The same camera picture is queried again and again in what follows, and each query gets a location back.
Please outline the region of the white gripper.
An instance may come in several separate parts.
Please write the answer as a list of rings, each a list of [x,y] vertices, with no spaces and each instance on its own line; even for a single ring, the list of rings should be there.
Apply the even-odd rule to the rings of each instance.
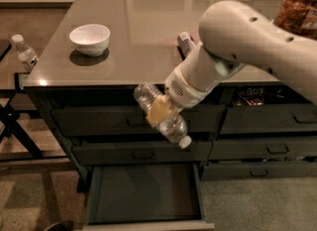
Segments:
[[[206,91],[197,90],[186,81],[178,65],[164,82],[166,95],[159,95],[155,99],[146,119],[152,127],[156,127],[167,117],[179,113],[180,109],[196,106],[217,85],[218,82],[215,82]]]

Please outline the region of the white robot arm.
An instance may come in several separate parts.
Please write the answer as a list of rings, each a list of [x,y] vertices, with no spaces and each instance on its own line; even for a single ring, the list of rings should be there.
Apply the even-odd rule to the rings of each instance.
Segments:
[[[191,108],[245,65],[255,66],[309,101],[317,102],[317,42],[284,31],[250,6],[231,0],[212,4],[198,28],[200,43],[164,82],[147,115],[154,127]]]

